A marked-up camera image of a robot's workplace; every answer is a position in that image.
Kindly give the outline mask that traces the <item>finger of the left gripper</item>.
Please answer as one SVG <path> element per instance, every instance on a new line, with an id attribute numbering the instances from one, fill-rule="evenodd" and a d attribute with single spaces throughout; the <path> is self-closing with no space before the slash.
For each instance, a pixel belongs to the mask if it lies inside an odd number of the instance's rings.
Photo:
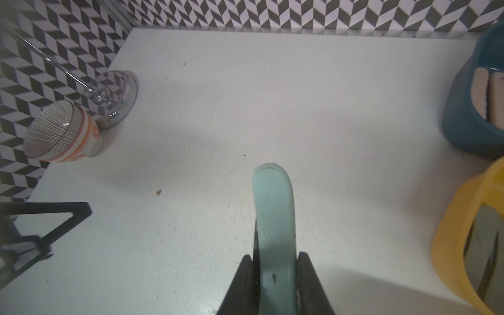
<path id="1" fill-rule="evenodd" d="M 45 236 L 23 236 L 13 216 L 70 213 L 72 216 Z M 26 272 L 36 263 L 52 257 L 51 245 L 92 214 L 87 202 L 1 203 L 1 287 Z"/>

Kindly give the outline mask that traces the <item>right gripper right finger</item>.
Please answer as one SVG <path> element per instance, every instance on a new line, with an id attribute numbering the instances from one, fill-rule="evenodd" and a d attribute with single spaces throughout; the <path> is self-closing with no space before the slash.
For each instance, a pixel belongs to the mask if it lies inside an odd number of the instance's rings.
<path id="1" fill-rule="evenodd" d="M 299 253 L 296 280 L 299 294 L 299 314 L 336 315 L 308 253 Z"/>

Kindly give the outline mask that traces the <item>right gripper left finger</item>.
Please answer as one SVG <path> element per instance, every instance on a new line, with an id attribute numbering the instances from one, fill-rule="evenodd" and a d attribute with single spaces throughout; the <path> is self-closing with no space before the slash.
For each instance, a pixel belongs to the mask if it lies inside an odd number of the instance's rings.
<path id="1" fill-rule="evenodd" d="M 244 255 L 224 296 L 217 315 L 256 314 L 255 265 L 250 255 Z"/>

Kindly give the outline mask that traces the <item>mint knife top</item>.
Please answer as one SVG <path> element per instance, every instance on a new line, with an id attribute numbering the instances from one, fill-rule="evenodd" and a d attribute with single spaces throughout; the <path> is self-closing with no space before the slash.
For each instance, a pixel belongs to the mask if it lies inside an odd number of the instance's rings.
<path id="1" fill-rule="evenodd" d="M 259 245 L 259 314 L 297 314 L 296 228 L 293 188 L 277 164 L 253 173 Z"/>

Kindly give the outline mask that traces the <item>yellow storage box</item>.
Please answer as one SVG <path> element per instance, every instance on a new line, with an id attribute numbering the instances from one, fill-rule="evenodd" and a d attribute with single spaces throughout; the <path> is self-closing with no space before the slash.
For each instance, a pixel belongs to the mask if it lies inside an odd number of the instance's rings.
<path id="1" fill-rule="evenodd" d="M 464 182 L 449 203 L 431 244 L 431 259 L 438 277 L 458 297 L 482 314 L 494 314 L 484 303 L 488 281 L 481 294 L 472 287 L 464 266 L 464 249 L 474 218 L 481 206 L 494 208 L 500 216 L 498 232 L 503 232 L 503 160 L 482 174 Z"/>

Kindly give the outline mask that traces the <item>dark teal storage box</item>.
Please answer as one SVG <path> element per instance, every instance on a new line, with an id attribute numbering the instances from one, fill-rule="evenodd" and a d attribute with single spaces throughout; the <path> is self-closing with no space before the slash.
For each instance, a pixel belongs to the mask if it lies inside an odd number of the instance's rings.
<path id="1" fill-rule="evenodd" d="M 479 38 L 467 62 L 455 76 L 442 115 L 442 132 L 460 150 L 490 160 L 503 157 L 503 130 L 483 118 L 471 100 L 477 68 L 503 72 L 503 21 Z"/>

